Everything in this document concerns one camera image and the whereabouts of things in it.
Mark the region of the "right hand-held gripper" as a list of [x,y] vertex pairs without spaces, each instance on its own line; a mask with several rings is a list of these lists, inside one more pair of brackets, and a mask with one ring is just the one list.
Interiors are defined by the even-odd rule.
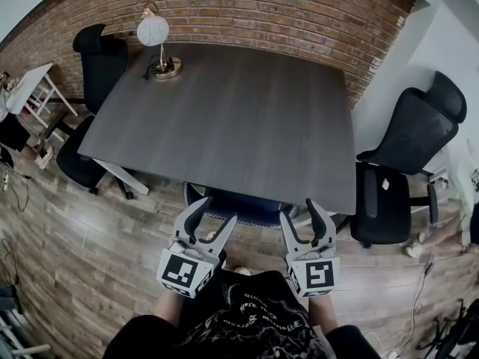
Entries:
[[[314,237],[309,241],[299,238],[293,223],[283,211],[279,218],[284,242],[287,272],[296,294],[302,298],[328,295],[335,287],[339,275],[339,257],[335,255],[335,223],[329,213],[311,198],[306,199]],[[306,251],[310,246],[320,246]]]

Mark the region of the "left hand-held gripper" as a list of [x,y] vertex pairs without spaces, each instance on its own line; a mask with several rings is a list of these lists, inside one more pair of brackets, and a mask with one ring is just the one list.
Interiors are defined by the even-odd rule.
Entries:
[[237,223],[231,216],[209,240],[199,239],[195,231],[212,197],[204,197],[187,206],[174,222],[174,235],[160,258],[156,280],[167,290],[195,298],[221,265],[220,257]]

